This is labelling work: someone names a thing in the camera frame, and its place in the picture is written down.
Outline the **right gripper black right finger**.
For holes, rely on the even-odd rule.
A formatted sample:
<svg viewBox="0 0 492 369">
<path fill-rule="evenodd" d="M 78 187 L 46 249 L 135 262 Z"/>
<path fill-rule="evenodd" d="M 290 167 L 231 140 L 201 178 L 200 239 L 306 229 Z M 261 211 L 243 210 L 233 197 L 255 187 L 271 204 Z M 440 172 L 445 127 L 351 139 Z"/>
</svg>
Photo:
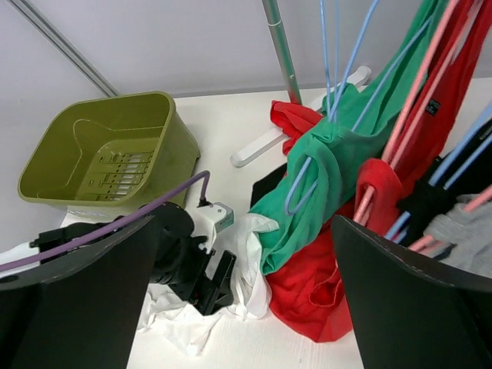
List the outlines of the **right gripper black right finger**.
<svg viewBox="0 0 492 369">
<path fill-rule="evenodd" d="M 332 236 L 365 368 L 489 368 L 491 280 L 336 215 Z"/>
</svg>

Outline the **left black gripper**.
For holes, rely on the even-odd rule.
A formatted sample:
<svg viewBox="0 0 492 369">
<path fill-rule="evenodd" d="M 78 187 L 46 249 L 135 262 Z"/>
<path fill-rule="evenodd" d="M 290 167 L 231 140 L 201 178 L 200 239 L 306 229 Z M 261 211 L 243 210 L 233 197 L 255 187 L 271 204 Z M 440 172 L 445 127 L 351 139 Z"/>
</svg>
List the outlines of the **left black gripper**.
<svg viewBox="0 0 492 369">
<path fill-rule="evenodd" d="M 212 315 L 234 301 L 231 277 L 236 256 L 224 251 L 212 279 L 205 271 L 213 253 L 201 249 L 208 237 L 177 238 L 163 234 L 153 266 L 153 282 L 169 286 L 182 300 L 198 308 L 204 315 Z"/>
</svg>

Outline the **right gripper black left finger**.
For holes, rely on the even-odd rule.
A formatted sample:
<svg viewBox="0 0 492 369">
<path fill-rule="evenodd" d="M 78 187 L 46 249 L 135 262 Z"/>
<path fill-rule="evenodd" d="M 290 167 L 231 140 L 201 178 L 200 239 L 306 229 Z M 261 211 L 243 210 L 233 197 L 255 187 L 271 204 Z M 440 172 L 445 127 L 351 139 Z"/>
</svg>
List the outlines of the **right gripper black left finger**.
<svg viewBox="0 0 492 369">
<path fill-rule="evenodd" d="M 158 249 L 158 223 L 1 280 L 3 368 L 125 368 Z"/>
</svg>

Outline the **red tank top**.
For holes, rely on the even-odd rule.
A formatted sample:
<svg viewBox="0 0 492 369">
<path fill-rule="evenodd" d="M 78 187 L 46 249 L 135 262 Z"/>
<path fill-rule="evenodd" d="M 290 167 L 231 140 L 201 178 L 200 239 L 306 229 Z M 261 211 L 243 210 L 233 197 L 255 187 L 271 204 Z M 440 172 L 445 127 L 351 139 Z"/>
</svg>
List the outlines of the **red tank top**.
<svg viewBox="0 0 492 369">
<path fill-rule="evenodd" d="M 339 215 L 365 212 L 358 220 L 379 235 L 385 234 L 400 212 L 397 202 L 440 154 L 456 121 L 491 27 L 491 3 L 485 1 L 475 18 L 465 12 L 470 1 L 457 3 L 443 34 L 445 46 L 431 62 L 427 85 L 404 123 L 403 134 L 388 159 L 370 158 L 362 164 L 356 195 Z M 272 291 L 270 309 L 289 328 L 317 343 L 336 341 L 352 328 L 351 316 L 338 270 L 331 223 L 266 277 Z"/>
</svg>

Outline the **green tank top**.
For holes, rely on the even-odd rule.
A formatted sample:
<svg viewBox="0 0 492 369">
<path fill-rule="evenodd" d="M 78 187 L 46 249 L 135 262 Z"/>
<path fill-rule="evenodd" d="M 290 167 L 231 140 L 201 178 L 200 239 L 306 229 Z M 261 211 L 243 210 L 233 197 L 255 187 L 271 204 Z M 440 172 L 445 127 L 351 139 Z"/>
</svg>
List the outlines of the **green tank top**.
<svg viewBox="0 0 492 369">
<path fill-rule="evenodd" d="M 422 2 L 380 75 L 363 91 L 345 87 L 333 104 L 336 117 L 322 118 L 289 151 L 285 177 L 251 208 L 279 225 L 259 236 L 262 274 L 278 271 L 314 241 L 355 193 L 357 170 L 383 151 L 446 7 L 446 1 Z"/>
</svg>

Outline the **black tank top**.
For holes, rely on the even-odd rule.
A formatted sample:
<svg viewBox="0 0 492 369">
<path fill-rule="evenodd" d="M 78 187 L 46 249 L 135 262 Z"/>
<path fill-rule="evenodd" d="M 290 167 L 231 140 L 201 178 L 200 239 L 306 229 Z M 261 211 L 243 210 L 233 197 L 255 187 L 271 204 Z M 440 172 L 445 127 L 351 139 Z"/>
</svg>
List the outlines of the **black tank top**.
<svg viewBox="0 0 492 369">
<path fill-rule="evenodd" d="M 327 144 L 314 139 L 311 147 L 317 155 L 316 162 L 325 189 L 316 191 L 314 200 L 303 207 L 300 215 L 304 217 L 304 231 L 288 232 L 293 240 L 290 244 L 278 241 L 282 231 L 265 235 L 261 237 L 262 248 L 286 258 L 302 248 L 331 252 L 331 215 L 351 216 L 359 191 L 369 184 L 377 187 L 375 218 L 369 225 L 376 231 L 386 231 L 402 211 L 409 211 L 411 219 L 404 242 L 410 242 L 413 236 L 423 231 L 433 216 L 449 211 L 456 203 L 458 194 L 476 191 L 480 187 L 471 170 L 462 174 L 457 183 L 448 189 L 427 184 L 442 160 L 423 159 L 418 155 L 425 146 L 435 144 L 441 147 L 453 125 L 452 121 L 430 128 L 418 125 L 416 146 L 408 156 L 414 164 L 422 164 L 423 168 L 413 171 L 403 169 L 398 173 L 393 173 L 382 161 L 373 157 L 381 146 L 380 139 L 353 134 L 348 134 L 346 138 L 337 135 Z"/>
</svg>

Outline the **grey tank top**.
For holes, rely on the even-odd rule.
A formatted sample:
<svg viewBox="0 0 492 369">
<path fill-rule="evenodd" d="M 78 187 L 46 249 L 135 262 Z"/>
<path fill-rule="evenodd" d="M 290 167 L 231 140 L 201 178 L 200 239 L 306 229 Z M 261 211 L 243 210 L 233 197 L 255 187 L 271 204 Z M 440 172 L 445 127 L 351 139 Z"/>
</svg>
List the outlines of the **grey tank top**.
<svg viewBox="0 0 492 369">
<path fill-rule="evenodd" d="M 477 197 L 462 194 L 446 214 L 436 216 L 425 235 L 441 241 L 441 246 L 428 248 L 423 254 L 472 274 L 491 277 L 491 202 L 487 201 L 471 212 L 464 206 Z"/>
</svg>

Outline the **pink hanger with grey top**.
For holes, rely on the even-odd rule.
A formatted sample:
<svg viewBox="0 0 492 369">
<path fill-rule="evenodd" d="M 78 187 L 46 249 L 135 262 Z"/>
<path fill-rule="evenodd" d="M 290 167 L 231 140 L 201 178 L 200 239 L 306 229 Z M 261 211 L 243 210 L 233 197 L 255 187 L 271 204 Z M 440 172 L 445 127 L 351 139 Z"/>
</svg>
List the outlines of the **pink hanger with grey top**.
<svg viewBox="0 0 492 369">
<path fill-rule="evenodd" d="M 457 203 L 448 213 L 435 217 L 409 249 L 432 252 L 446 244 L 455 244 L 464 257 L 491 256 L 491 185 L 466 204 Z"/>
</svg>

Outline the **blue hanger with black top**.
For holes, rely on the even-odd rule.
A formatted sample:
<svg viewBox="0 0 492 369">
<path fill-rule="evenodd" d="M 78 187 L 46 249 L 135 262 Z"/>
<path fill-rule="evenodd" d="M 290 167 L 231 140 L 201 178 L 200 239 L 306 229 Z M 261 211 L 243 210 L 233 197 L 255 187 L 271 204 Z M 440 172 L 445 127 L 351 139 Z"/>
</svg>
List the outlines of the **blue hanger with black top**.
<svg viewBox="0 0 492 369">
<path fill-rule="evenodd" d="M 427 184 L 435 186 L 440 178 L 445 174 L 450 165 L 455 161 L 458 155 L 464 150 L 468 142 L 475 136 L 475 134 L 481 129 L 481 127 L 486 123 L 487 119 L 491 116 L 491 101 L 489 101 L 487 107 L 480 113 L 477 120 L 471 125 L 468 132 L 463 136 L 461 141 L 455 146 L 454 150 L 451 151 L 444 160 L 439 164 L 437 169 L 431 175 Z M 384 236 L 386 239 L 391 240 L 400 229 L 408 222 L 411 217 L 409 211 L 405 211 L 402 215 L 395 221 L 391 228 L 387 231 Z"/>
</svg>

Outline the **olive green plastic basket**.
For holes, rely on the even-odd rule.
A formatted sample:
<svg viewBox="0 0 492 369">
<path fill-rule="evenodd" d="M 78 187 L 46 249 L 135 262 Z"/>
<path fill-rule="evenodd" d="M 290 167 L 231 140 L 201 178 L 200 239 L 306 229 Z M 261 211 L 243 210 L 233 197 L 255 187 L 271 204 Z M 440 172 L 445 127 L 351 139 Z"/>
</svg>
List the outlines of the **olive green plastic basket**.
<svg viewBox="0 0 492 369">
<path fill-rule="evenodd" d="M 198 142 L 162 91 L 81 101 L 47 127 L 18 195 L 86 218 L 129 214 L 188 180 Z"/>
</svg>

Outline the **silver white clothes rack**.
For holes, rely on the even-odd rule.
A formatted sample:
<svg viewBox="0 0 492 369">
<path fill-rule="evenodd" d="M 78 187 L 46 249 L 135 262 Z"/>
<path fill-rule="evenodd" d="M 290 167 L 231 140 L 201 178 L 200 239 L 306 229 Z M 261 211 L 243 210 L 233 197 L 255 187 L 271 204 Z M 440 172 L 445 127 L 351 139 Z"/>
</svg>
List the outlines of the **silver white clothes rack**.
<svg viewBox="0 0 492 369">
<path fill-rule="evenodd" d="M 287 36 L 284 31 L 284 24 L 278 2 L 275 0 L 263 0 L 262 5 L 282 77 L 286 84 L 288 98 L 290 102 L 300 105 L 302 103 L 301 91 L 294 71 L 294 64 L 291 58 Z M 230 161 L 236 168 L 242 168 L 282 142 L 286 137 L 287 136 L 280 128 L 274 126 L 262 136 L 259 136 L 256 140 L 252 141 L 249 145 L 233 153 L 230 157 Z"/>
</svg>

